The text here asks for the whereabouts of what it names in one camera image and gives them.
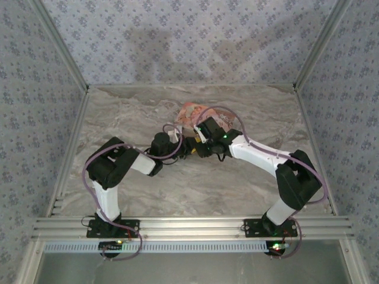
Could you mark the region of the black controller board green light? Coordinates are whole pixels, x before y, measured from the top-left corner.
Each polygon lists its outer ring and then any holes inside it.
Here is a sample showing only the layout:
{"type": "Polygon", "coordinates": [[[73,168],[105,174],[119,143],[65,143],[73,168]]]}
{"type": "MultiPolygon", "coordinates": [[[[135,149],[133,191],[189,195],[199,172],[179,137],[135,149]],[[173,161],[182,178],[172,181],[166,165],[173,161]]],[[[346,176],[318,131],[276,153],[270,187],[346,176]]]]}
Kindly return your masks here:
{"type": "Polygon", "coordinates": [[[286,249],[290,247],[289,244],[283,241],[266,241],[268,251],[265,252],[268,256],[282,257],[286,249]]]}
{"type": "Polygon", "coordinates": [[[98,251],[103,257],[114,258],[121,253],[123,242],[118,241],[103,241],[98,245],[98,251]]]}

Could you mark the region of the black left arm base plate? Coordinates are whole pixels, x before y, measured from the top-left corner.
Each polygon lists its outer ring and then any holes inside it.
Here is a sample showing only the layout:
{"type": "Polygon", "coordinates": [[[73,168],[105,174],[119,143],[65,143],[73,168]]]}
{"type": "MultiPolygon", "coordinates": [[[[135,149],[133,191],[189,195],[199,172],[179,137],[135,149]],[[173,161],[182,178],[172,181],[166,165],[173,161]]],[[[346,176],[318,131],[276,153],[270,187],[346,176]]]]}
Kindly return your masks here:
{"type": "MultiPolygon", "coordinates": [[[[135,231],[139,231],[140,229],[140,220],[124,219],[121,214],[113,222],[122,226],[128,226],[135,231]]],[[[134,231],[111,225],[100,218],[98,214],[95,214],[94,219],[89,220],[87,228],[87,238],[138,238],[134,231]]]]}

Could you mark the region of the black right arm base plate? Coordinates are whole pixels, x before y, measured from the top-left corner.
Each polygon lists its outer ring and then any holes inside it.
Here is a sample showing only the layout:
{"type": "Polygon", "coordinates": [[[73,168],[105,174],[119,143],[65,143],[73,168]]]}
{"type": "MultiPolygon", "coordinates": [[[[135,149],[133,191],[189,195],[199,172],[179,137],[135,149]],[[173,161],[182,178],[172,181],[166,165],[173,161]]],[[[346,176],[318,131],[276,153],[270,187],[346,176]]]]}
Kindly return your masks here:
{"type": "Polygon", "coordinates": [[[295,221],[286,220],[281,225],[275,225],[269,219],[248,218],[244,219],[240,229],[247,238],[268,237],[297,237],[298,231],[295,221]]]}

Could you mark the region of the aluminium mounting rail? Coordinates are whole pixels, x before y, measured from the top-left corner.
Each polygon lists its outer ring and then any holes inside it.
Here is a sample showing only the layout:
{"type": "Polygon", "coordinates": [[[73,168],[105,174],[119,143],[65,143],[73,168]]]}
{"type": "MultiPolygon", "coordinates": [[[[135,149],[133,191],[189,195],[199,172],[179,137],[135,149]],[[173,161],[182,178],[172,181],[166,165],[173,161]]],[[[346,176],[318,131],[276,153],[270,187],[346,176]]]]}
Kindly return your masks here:
{"type": "MultiPolygon", "coordinates": [[[[64,217],[37,219],[33,240],[83,240],[91,217],[64,217]]],[[[250,235],[243,216],[220,217],[139,217],[139,232],[147,241],[205,241],[240,240],[250,235]]],[[[353,239],[348,217],[334,215],[299,215],[296,217],[297,236],[303,240],[353,239]]]]}

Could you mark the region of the aluminium table side rail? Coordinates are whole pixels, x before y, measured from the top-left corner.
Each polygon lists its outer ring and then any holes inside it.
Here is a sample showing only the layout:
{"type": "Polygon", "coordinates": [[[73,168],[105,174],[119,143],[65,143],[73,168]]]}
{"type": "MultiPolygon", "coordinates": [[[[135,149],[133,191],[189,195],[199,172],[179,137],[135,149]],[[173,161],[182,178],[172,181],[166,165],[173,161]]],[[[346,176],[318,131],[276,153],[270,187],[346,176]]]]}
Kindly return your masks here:
{"type": "Polygon", "coordinates": [[[45,217],[47,218],[54,216],[56,201],[62,200],[65,196],[65,188],[69,179],[72,163],[78,147],[79,135],[81,132],[88,102],[89,95],[88,91],[86,91],[79,105],[78,113],[75,118],[75,122],[69,137],[68,146],[65,150],[65,155],[63,156],[62,164],[58,172],[56,183],[54,184],[52,197],[50,199],[49,206],[45,215],[45,217]]]}
{"type": "Polygon", "coordinates": [[[314,157],[316,159],[316,163],[317,163],[316,167],[317,167],[318,173],[321,174],[322,178],[324,179],[324,181],[326,183],[327,192],[328,192],[328,198],[327,199],[329,201],[329,205],[331,207],[332,214],[333,215],[339,215],[338,209],[336,207],[335,200],[333,198],[333,192],[331,191],[332,187],[330,186],[330,183],[328,181],[327,173],[326,173],[325,167],[324,167],[323,162],[322,162],[322,157],[321,157],[321,154],[320,154],[317,142],[316,142],[316,138],[314,136],[313,129],[311,127],[311,122],[310,122],[310,119],[307,115],[306,106],[303,102],[301,94],[298,92],[297,89],[294,90],[294,94],[297,98],[297,102],[299,104],[299,108],[300,108],[304,123],[306,125],[307,132],[309,134],[310,144],[311,144],[311,147],[313,149],[314,157]]]}

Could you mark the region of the aluminium frame post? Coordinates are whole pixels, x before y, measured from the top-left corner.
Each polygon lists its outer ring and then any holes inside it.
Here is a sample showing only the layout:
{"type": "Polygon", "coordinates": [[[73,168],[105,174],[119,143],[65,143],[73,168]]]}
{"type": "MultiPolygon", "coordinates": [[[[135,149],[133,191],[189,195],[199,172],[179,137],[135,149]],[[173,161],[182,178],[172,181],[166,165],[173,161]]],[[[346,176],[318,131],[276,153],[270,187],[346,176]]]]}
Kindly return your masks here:
{"type": "Polygon", "coordinates": [[[352,0],[336,0],[335,5],[327,16],[325,23],[322,25],[319,35],[311,46],[311,49],[293,82],[295,92],[299,92],[302,89],[311,75],[317,61],[320,59],[328,42],[338,28],[339,23],[351,5],[351,2],[352,0]]]}
{"type": "Polygon", "coordinates": [[[54,44],[56,51],[62,58],[75,83],[82,91],[87,92],[88,85],[43,2],[41,0],[28,0],[28,2],[36,13],[36,16],[39,18],[41,25],[46,30],[49,39],[51,39],[54,44]]]}

